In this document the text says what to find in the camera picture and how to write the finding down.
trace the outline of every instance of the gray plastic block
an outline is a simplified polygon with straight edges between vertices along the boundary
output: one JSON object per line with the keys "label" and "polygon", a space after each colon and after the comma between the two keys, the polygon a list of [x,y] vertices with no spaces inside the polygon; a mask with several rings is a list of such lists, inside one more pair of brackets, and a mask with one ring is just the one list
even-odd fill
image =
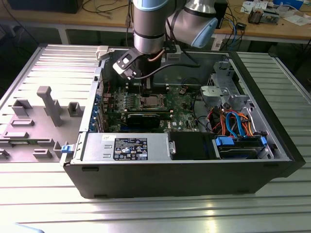
{"label": "gray plastic block", "polygon": [[4,138],[28,138],[27,132],[6,132]]}
{"label": "gray plastic block", "polygon": [[31,109],[31,105],[29,104],[28,100],[19,99],[16,100],[12,106],[13,111],[19,117],[28,116],[26,109]]}
{"label": "gray plastic block", "polygon": [[55,103],[52,100],[51,91],[52,90],[49,86],[40,86],[37,90],[37,95],[42,98],[54,126],[58,127],[62,125],[62,119],[60,118]]}
{"label": "gray plastic block", "polygon": [[31,119],[24,119],[24,120],[12,120],[11,125],[13,127],[25,127],[25,126],[33,126],[35,123]]}
{"label": "gray plastic block", "polygon": [[33,156],[36,159],[52,158],[52,154],[49,149],[35,149],[33,152]]}
{"label": "gray plastic block", "polygon": [[38,140],[38,145],[41,147],[52,147],[54,144],[53,138],[42,138]]}
{"label": "gray plastic block", "polygon": [[0,147],[13,147],[9,141],[0,142]]}
{"label": "gray plastic block", "polygon": [[70,117],[82,117],[83,112],[78,102],[70,102],[68,107]]}
{"label": "gray plastic block", "polygon": [[6,150],[0,149],[0,159],[7,159],[9,155],[10,154]]}
{"label": "gray plastic block", "polygon": [[55,152],[56,156],[58,158],[60,158],[62,156],[62,152],[61,152],[61,146],[58,142],[55,142],[55,145],[53,147],[53,151]]}

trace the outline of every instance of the floor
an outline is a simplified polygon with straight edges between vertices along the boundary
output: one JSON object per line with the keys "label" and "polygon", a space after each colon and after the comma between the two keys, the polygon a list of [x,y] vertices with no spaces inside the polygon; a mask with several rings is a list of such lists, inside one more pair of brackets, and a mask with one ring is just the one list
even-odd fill
{"label": "floor", "polygon": [[[55,29],[27,28],[27,30],[39,43],[61,44],[58,32]],[[2,96],[5,90],[10,86],[37,47],[36,43],[22,28],[15,27],[15,31],[15,37],[12,38],[6,35],[0,39],[0,96]],[[69,30],[69,36],[71,43],[77,45],[125,45],[125,33]],[[209,41],[208,45],[204,48],[205,50],[211,48],[212,41],[213,39]],[[232,50],[237,49],[239,49],[239,51],[248,50],[250,52],[275,53],[289,70],[293,69],[296,60],[301,54],[300,45],[285,43],[250,43],[249,41],[243,41],[240,46],[232,48]],[[308,91],[311,90],[311,83],[308,82],[308,79],[311,79],[310,62],[311,56],[309,55],[295,75]]]}

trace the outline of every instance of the black computer case side panel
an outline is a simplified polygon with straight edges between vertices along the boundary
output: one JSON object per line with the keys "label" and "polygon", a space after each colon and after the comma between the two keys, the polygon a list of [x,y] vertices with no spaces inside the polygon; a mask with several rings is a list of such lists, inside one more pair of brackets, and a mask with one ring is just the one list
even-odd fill
{"label": "black computer case side panel", "polygon": [[288,177],[299,168],[301,168],[304,164],[306,164],[306,161],[303,159],[298,148],[289,137],[288,133],[286,132],[280,120],[277,118],[276,114],[269,105],[268,101],[258,88],[253,77],[248,72],[247,68],[243,64],[238,54],[236,52],[230,52],[230,58],[233,60],[239,73],[242,75],[242,78],[244,79],[248,89],[250,90],[251,95],[256,100],[257,105],[259,106],[273,133],[280,142],[280,145],[284,149],[286,155],[290,159],[292,159],[292,161],[288,162],[289,164],[291,164],[289,169],[283,171],[279,175],[279,177]]}
{"label": "black computer case side panel", "polygon": [[67,165],[81,196],[138,198],[250,194],[288,169],[289,162]]}

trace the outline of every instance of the white label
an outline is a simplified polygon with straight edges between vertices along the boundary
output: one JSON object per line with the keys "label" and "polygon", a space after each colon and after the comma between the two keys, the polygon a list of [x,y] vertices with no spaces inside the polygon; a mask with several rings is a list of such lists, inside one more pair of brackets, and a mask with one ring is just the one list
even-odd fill
{"label": "white label", "polygon": [[116,135],[104,134],[102,136],[102,141],[114,141],[116,139]]}

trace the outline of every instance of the power cable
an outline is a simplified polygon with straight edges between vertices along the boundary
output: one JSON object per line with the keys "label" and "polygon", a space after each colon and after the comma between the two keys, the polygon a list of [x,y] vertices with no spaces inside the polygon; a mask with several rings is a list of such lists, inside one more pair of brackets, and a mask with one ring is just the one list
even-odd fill
{"label": "power cable", "polygon": [[[109,10],[105,10],[105,11],[100,11],[100,10],[91,11],[91,10],[88,10],[88,9],[85,8],[85,5],[86,5],[87,3],[89,3],[89,2],[91,2],[91,1],[92,1],[92,0],[87,0],[85,3],[83,3],[83,4],[82,4],[82,9],[85,10],[85,11],[87,11],[87,12],[90,12],[90,13],[106,13],[106,12],[114,11],[114,10],[117,10],[117,9],[119,9],[119,8],[122,8],[122,7],[125,7],[125,6],[128,5],[128,4],[126,4],[126,5],[118,6],[118,7],[115,7],[115,8],[109,9]],[[111,4],[103,4],[103,5],[100,5],[100,6],[97,7],[97,9],[100,8],[100,7],[102,7],[102,6],[106,6],[106,5],[111,5]]]}

